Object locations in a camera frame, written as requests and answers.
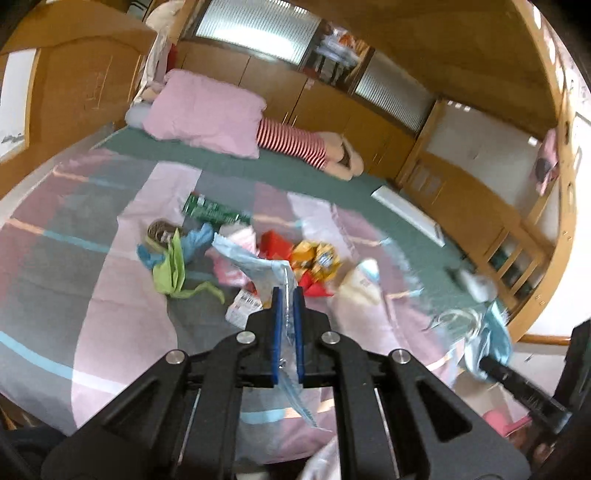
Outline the yellow snack bag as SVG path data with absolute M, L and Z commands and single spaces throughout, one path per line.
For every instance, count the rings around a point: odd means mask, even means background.
M 303 240 L 290 253 L 290 267 L 297 281 L 305 275 L 315 283 L 332 280 L 341 265 L 337 250 L 327 242 Z

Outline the plaid pink grey quilt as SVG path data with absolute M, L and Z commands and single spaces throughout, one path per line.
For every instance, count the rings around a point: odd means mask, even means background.
M 235 288 L 198 250 L 187 267 L 188 299 L 158 293 L 136 248 L 149 225 L 192 227 L 191 192 L 252 214 L 256 234 L 332 244 L 346 268 L 379 265 L 382 298 L 308 299 L 332 327 L 386 354 L 406 348 L 447 384 L 458 360 L 410 299 L 402 225 L 383 232 L 366 213 L 176 162 L 97 149 L 57 165 L 1 228 L 1 391 L 42 422 L 70 434 L 167 351 L 211 349 L 235 332 L 225 318 Z

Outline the pink tissue packet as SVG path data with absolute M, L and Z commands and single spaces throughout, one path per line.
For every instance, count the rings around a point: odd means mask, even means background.
M 250 253 L 259 253 L 256 247 L 256 231 L 250 225 L 242 223 L 222 225 L 218 234 Z M 215 248 L 209 248 L 205 252 L 205 256 L 212 260 L 213 273 L 219 284 L 242 288 L 249 283 L 249 277 L 228 259 L 221 256 Z

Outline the white blue medicine box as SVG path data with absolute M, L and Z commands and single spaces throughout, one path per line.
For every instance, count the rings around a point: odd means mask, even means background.
M 240 289 L 226 311 L 225 320 L 240 330 L 245 330 L 249 316 L 260 310 L 263 310 L 263 303 L 259 297 L 248 290 Z

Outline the green mattress cover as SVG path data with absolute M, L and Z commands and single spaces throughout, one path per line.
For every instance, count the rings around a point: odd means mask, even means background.
M 270 184 L 274 188 L 314 196 L 354 210 L 386 233 L 404 252 L 416 281 L 422 284 L 423 304 L 434 313 L 448 309 L 485 307 L 473 300 L 452 279 L 451 273 L 464 265 L 463 254 L 451 241 L 438 246 L 417 228 L 370 197 L 383 181 L 363 174 L 345 182 L 290 157 L 263 151 L 257 159 L 192 148 L 174 141 L 157 141 L 140 130 L 125 127 L 107 138 L 102 146 L 119 154 L 143 160 L 174 161 L 229 177 Z

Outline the blue tissue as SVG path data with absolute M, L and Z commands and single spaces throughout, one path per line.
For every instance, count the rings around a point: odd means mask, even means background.
M 181 254 L 184 264 L 188 264 L 199 250 L 211 246 L 214 230 L 209 223 L 198 229 L 185 229 L 165 220 L 156 220 L 148 226 L 143 242 L 136 247 L 139 261 L 148 270 L 163 263 L 175 234 L 179 236 L 175 251 Z

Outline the wooden bed frame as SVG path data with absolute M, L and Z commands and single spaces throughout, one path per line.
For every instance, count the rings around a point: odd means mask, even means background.
M 111 1 L 5 1 L 1 62 L 32 54 L 17 144 L 1 156 L 10 191 L 50 156 L 118 122 L 150 60 L 176 65 L 174 24 L 186 1 L 158 2 L 162 29 Z M 575 231 L 575 170 L 566 80 L 550 32 L 527 1 L 288 1 L 385 54 L 439 103 L 403 173 L 408 194 L 491 278 L 516 340 L 562 279 Z M 534 163 L 557 130 L 558 176 L 543 196 Z

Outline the green snack packet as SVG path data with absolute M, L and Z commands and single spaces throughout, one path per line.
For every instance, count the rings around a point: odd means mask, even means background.
M 192 219 L 214 225 L 235 223 L 249 225 L 252 221 L 249 214 L 218 203 L 197 192 L 191 192 L 188 195 L 182 213 Z

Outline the paper cup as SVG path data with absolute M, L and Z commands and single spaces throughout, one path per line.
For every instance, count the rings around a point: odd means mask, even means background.
M 363 259 L 346 273 L 335 296 L 363 305 L 377 305 L 382 301 L 379 264 L 374 258 Z

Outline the clear plastic trash bag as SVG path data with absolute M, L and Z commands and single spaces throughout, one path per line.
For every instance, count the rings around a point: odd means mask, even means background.
M 484 311 L 448 309 L 436 315 L 427 330 L 444 341 L 452 358 L 463 370 L 479 381 L 491 382 L 480 362 L 490 356 L 502 365 L 509 364 L 513 342 L 506 327 L 507 321 L 507 311 L 498 301 L 493 301 Z

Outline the clear blue plastic wrapper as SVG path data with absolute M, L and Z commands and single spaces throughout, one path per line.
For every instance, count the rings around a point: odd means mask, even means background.
M 267 260 L 247 251 L 228 238 L 215 234 L 212 247 L 252 280 L 263 306 L 270 308 L 273 343 L 270 349 L 271 377 L 287 397 L 290 407 L 311 427 L 318 427 L 315 413 L 297 387 L 297 334 L 294 313 L 296 277 L 287 260 Z

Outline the red wrapper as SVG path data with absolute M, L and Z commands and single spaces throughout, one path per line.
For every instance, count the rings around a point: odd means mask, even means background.
M 298 286 L 303 290 L 304 297 L 308 298 L 328 298 L 332 297 L 332 292 L 325 288 L 322 281 L 317 281 L 311 275 L 310 271 L 305 271 L 301 279 L 298 280 Z

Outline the red cigarette box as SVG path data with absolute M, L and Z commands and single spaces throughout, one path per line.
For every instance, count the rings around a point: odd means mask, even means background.
M 263 233 L 259 241 L 259 253 L 267 260 L 290 260 L 294 244 L 274 230 Z

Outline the grey small pillow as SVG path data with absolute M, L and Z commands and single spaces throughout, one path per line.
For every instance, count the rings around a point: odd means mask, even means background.
M 143 130 L 143 122 L 146 120 L 151 109 L 151 104 L 139 102 L 132 104 L 124 116 L 126 125 L 130 128 Z

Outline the pink hanging cloth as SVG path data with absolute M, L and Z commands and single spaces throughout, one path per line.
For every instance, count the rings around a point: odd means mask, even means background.
M 545 194 L 549 183 L 558 176 L 558 172 L 557 130 L 553 128 L 546 133 L 534 163 L 533 174 L 539 196 Z

